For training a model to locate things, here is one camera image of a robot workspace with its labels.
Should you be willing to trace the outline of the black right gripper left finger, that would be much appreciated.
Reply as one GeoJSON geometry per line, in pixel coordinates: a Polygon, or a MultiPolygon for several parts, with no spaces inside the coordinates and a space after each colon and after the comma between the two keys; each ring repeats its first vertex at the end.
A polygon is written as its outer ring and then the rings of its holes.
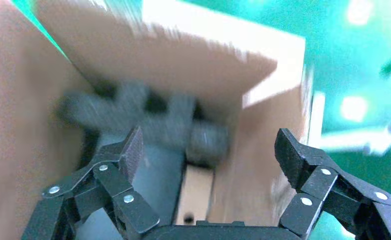
{"type": "Polygon", "coordinates": [[[105,209],[124,239],[141,240],[160,222],[132,185],[143,157],[143,132],[136,126],[123,141],[103,146],[86,166],[44,189],[22,239],[71,240],[78,223],[105,209]]]}

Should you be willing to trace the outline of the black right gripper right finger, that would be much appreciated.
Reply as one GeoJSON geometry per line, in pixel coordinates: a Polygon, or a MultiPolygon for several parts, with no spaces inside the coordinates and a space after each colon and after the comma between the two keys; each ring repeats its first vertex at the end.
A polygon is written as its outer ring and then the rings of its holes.
{"type": "Polygon", "coordinates": [[[391,194],[342,170],[323,150],[280,128],[274,154],[295,196],[278,225],[307,239],[328,213],[357,240],[391,240],[391,194]]]}

